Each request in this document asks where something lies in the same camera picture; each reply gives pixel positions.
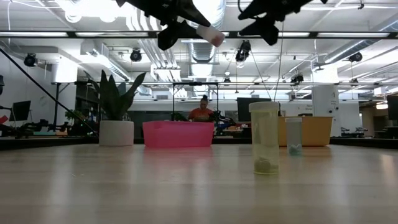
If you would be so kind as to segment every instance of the computer monitor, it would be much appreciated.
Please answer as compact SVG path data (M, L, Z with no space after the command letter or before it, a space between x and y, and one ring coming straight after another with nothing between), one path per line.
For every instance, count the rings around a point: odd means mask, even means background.
M388 118L398 120L398 96L387 96Z
M240 122L251 121L249 104L257 102L270 102L268 98L240 98L238 97L238 119Z
M29 111L30 101L14 103L11 109L10 121L27 121L29 117Z

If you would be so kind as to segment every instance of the table surface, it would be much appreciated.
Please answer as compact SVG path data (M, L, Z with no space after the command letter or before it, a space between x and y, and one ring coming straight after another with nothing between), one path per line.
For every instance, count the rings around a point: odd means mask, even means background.
M398 151L280 151L254 175L250 145L60 146L0 152L7 224L398 223Z

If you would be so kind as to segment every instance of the orange shirt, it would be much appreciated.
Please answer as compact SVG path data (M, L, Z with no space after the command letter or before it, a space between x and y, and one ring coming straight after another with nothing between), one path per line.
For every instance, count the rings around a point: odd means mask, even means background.
M202 110L200 108L196 108L193 111L191 111L188 119L195 119L196 117L199 117L199 116L209 116L211 114L213 114L212 110L209 110L209 109Z

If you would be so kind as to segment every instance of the person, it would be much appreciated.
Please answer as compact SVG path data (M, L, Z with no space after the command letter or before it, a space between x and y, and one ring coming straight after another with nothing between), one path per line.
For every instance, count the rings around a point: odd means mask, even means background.
M207 105L209 101L206 95L203 95L203 98L200 100L200 108L194 109L189 114L188 119L194 121L208 121L211 114L213 114L212 110L207 109Z

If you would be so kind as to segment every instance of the ceiling light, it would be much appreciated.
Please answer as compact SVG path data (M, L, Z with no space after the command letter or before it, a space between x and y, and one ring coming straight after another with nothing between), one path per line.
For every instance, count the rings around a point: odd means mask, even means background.
M143 85L173 85L171 82L146 82Z
M209 42L207 40L203 40L203 39L182 39L181 43L183 44L208 44Z
M279 32L279 37L308 37L309 32Z
M376 105L376 109L378 110L388 109L388 104Z
M387 37L386 32L321 32L318 37Z
M0 37L68 37L66 32L0 32Z
M101 19L101 21L106 22L106 23L114 22L116 20L116 16L112 16L107 13L103 14L99 18Z
M76 32L77 37L147 37L147 32Z

